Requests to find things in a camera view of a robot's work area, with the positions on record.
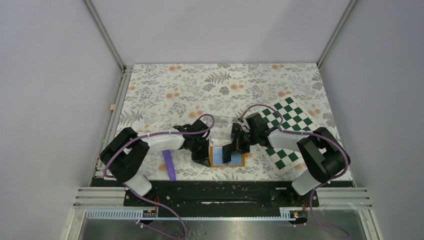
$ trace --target green and white checkerboard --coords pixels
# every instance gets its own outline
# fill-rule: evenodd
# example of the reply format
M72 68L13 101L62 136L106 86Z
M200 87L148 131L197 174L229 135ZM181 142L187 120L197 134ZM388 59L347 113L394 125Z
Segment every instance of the green and white checkerboard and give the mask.
M284 129L295 131L313 131L317 129L314 119L307 112L303 111L300 104L296 102L291 95L286 95L285 99L277 100L271 103L272 107L279 111L284 118L281 125ZM268 127L277 127L281 119L277 113L270 109L259 112ZM303 162L300 152L294 152L282 148L259 147L260 151L266 156L271 165L278 173L284 173L299 163Z

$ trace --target floral tablecloth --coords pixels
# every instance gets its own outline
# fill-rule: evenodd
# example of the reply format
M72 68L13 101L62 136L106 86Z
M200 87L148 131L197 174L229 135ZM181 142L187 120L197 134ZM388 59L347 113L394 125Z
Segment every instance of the floral tablecloth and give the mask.
M247 107L292 94L315 121L339 139L336 122L315 63L296 64L136 64L116 134L132 127L138 133L160 132L191 124L203 113L238 117ZM293 180L305 163L277 174L257 147L246 166L209 168L191 161L190 152L172 152L177 180ZM168 180L161 152L144 159L150 180ZM352 180L348 171L339 180Z

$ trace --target gray wall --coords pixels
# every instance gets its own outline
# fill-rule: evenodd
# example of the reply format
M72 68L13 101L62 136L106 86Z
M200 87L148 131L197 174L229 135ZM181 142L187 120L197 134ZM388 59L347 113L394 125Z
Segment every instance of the gray wall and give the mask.
M0 6L0 239L57 240L119 70L82 1Z
M424 1L358 1L321 69L384 239L422 239Z
M349 0L93 0L126 64L317 62Z

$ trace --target purple block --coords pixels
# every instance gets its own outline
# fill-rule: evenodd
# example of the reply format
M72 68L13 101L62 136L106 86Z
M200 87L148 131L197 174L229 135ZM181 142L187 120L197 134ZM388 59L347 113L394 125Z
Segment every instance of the purple block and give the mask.
M172 162L172 156L170 150L162 151L163 158L165 159L166 170L168 171L168 176L171 182L175 182L177 180L174 163Z

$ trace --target white arm segment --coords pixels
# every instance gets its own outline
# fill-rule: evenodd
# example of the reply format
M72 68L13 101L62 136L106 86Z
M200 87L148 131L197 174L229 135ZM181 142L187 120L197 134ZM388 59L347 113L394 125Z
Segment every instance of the white arm segment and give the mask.
M295 152L300 152L297 142L302 138L304 138L303 135L284 133L278 129L272 131L268 136L269 143L274 149L288 149Z
M276 129L269 134L268 140L273 148L289 149L295 152L300 152L297 142L304 137L305 136L303 135L280 132L280 130ZM311 173L309 173L306 169L306 171L304 171L291 183L291 186L297 194L303 196L319 184L320 182L315 180Z
M180 149L184 143L184 137L180 134L163 134L142 139L149 146L147 154L162 152L164 150L177 150ZM125 184L138 193L140 196L145 194L152 189L152 184L147 180L141 171L141 166L137 173Z
M163 134L157 136L151 136L142 139L143 142L148 144L147 154L162 152L164 150L178 150L184 143L184 137L182 134Z

